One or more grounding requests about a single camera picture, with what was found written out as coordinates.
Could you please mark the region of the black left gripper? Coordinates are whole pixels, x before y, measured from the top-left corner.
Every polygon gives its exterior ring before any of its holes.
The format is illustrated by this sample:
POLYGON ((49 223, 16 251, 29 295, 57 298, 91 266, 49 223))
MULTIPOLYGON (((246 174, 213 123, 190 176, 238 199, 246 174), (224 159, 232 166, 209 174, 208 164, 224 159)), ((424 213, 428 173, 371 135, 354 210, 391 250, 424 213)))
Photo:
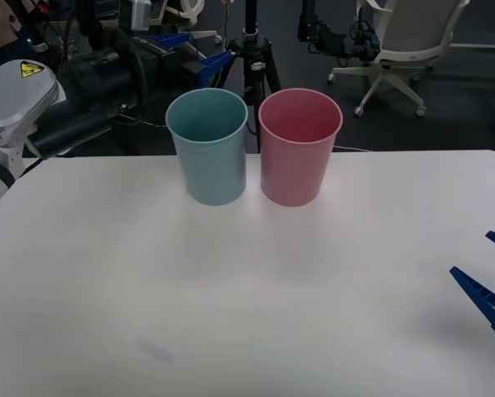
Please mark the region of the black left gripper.
POLYGON ((168 33, 136 38, 136 51, 142 62, 148 85, 197 85, 211 82, 236 58, 228 50, 202 60, 189 61, 184 50, 164 46, 180 46, 190 41, 190 33, 168 33))

